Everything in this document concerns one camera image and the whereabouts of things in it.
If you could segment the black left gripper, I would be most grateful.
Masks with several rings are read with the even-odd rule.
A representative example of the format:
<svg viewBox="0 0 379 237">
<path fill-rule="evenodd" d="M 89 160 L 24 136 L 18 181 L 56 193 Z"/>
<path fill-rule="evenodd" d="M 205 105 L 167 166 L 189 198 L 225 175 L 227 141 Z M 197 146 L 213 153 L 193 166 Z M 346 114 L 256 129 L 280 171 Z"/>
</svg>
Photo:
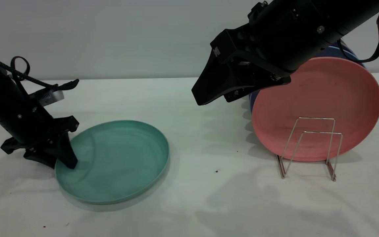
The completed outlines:
<svg viewBox="0 0 379 237">
<path fill-rule="evenodd" d="M 69 169 L 74 169 L 78 159 L 72 149 L 68 132 L 75 132 L 79 126 L 78 120 L 73 117 L 53 118 L 46 120 L 46 124 L 32 122 L 30 124 L 20 124 L 9 126 L 11 138 L 5 140 L 1 149 L 11 154 L 14 150 L 24 148 L 23 158 L 55 168 L 57 160 L 65 164 Z M 46 150 L 36 150 L 41 145 L 48 144 L 48 141 L 57 140 L 57 158 Z"/>
</svg>

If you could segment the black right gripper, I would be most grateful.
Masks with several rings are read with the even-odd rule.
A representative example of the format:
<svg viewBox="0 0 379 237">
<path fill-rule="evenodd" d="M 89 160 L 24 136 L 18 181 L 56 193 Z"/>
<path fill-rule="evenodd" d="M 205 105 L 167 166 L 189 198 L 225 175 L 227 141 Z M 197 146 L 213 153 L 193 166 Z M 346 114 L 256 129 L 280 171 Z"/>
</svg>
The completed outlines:
<svg viewBox="0 0 379 237">
<path fill-rule="evenodd" d="M 261 90 L 291 82 L 285 70 L 268 62 L 248 25 L 225 29 L 210 46 L 209 60 L 191 89 L 198 106 L 221 96 L 233 102 L 252 93 L 253 88 Z"/>
</svg>

